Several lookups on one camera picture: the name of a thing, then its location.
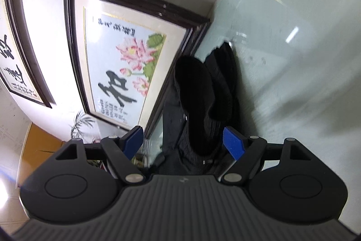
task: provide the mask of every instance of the blue tab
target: blue tab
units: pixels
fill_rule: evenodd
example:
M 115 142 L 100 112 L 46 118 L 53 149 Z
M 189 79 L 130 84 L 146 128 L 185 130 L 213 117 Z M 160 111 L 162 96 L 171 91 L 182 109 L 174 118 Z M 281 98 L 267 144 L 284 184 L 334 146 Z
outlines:
M 131 160 L 143 144 L 143 128 L 137 129 L 126 141 L 123 153 Z
M 239 160 L 246 152 L 244 148 L 246 137 L 243 137 L 232 127 L 226 127 L 223 130 L 223 145 L 228 149 L 229 153 L 235 160 Z

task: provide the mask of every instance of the pink lotus flower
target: pink lotus flower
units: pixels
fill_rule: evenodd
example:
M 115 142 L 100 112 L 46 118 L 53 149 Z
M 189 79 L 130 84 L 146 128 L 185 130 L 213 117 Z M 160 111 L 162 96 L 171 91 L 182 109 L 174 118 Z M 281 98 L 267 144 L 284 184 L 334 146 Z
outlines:
M 156 52 L 156 49 L 145 47 L 143 40 L 136 40 L 135 38 L 125 38 L 121 45 L 116 46 L 120 51 L 120 60 L 126 61 L 135 70 L 142 70 L 142 64 L 146 64 L 154 61 L 152 53 Z
M 141 93 L 141 95 L 143 95 L 144 97 L 147 96 L 149 83 L 146 79 L 137 77 L 137 81 L 133 81 L 133 86 L 135 89 L 137 89 L 139 93 Z
M 132 71 L 128 68 L 121 68 L 119 71 L 126 77 L 130 77 L 132 75 Z

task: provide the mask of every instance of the picture frame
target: picture frame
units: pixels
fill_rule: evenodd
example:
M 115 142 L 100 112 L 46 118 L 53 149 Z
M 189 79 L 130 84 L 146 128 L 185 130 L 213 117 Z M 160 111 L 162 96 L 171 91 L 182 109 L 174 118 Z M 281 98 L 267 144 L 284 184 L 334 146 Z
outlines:
M 20 97 L 52 108 L 44 95 L 23 45 L 30 46 L 19 34 L 12 0 L 0 0 L 0 77 L 7 89 Z
M 149 138 L 176 60 L 193 55 L 210 20 L 163 0 L 64 0 L 85 113 Z

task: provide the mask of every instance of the white paper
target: white paper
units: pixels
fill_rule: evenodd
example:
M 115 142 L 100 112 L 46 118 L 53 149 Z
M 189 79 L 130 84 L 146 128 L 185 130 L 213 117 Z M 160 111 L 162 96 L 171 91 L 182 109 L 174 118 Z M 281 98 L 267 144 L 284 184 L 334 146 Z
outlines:
M 126 129 L 131 129 L 136 125 L 145 127 L 169 67 L 185 36 L 186 29 L 134 9 L 101 0 L 75 0 L 75 28 L 82 81 L 90 113 Z M 140 47 L 141 40 L 143 40 L 146 51 L 141 55 L 142 58 L 152 55 L 149 52 L 152 47 L 147 45 L 149 35 L 152 34 L 161 35 L 164 40 L 153 77 L 151 81 L 147 80 L 149 89 L 145 93 L 139 89 L 142 83 L 135 85 L 133 82 L 146 76 L 142 72 L 144 73 L 147 58 L 141 59 L 143 62 L 139 65 L 122 55 L 124 56 L 126 48 L 124 47 L 125 42 L 130 46 Z M 117 46 L 123 50 L 123 53 L 117 49 Z M 107 71 L 112 71 L 120 79 L 126 79 L 128 90 L 114 86 Z M 120 113 L 120 103 L 109 91 L 106 91 L 109 94 L 107 96 L 98 83 L 101 83 L 103 88 L 113 86 L 120 94 L 130 97 L 136 102 L 123 102 L 124 107 Z
M 95 111 L 135 126 L 166 35 L 88 9 L 84 16 Z M 154 39 L 163 41 L 152 47 Z
M 43 103 L 16 47 L 9 25 L 5 0 L 0 0 L 0 72 L 12 91 Z

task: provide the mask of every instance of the blue clip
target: blue clip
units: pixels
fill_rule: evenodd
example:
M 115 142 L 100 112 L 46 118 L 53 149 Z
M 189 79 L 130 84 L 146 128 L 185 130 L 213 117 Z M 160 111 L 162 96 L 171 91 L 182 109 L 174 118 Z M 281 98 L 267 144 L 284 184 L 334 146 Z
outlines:
M 122 151 L 124 155 L 131 160 L 143 144 L 143 128 L 135 126 L 120 141 L 123 142 L 124 148 Z
M 234 128 L 226 127 L 223 130 L 223 145 L 235 160 L 239 160 L 246 152 L 245 146 L 247 146 L 247 138 Z

